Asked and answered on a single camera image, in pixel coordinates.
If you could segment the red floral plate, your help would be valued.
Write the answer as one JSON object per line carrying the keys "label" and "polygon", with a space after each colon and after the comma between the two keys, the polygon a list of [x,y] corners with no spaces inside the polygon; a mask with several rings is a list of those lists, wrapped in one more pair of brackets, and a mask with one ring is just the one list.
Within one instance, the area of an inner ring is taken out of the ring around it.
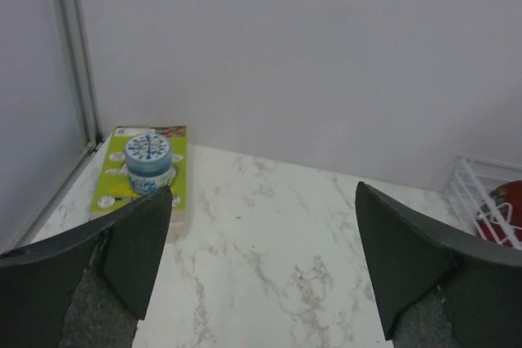
{"label": "red floral plate", "polygon": [[[513,231],[516,239],[521,242],[521,181],[504,183],[493,189],[489,196],[494,201],[497,211]],[[483,203],[480,207],[476,221],[480,228],[477,231],[479,236],[490,242],[513,248],[513,244],[507,237],[507,232],[493,216],[486,203]]]}

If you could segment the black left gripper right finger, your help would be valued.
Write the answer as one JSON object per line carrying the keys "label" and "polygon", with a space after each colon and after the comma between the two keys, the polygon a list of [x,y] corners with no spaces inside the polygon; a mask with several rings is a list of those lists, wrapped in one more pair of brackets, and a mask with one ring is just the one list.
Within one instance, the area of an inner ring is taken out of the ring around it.
{"label": "black left gripper right finger", "polygon": [[519,347],[521,252],[421,214],[366,183],[356,220],[386,340]]}

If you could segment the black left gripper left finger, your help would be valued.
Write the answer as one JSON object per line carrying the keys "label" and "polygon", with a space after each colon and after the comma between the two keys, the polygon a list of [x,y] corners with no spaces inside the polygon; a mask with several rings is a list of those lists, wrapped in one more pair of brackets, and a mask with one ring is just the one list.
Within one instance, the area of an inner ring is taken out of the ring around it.
{"label": "black left gripper left finger", "polygon": [[168,187],[1,256],[3,347],[130,347],[170,225]]}

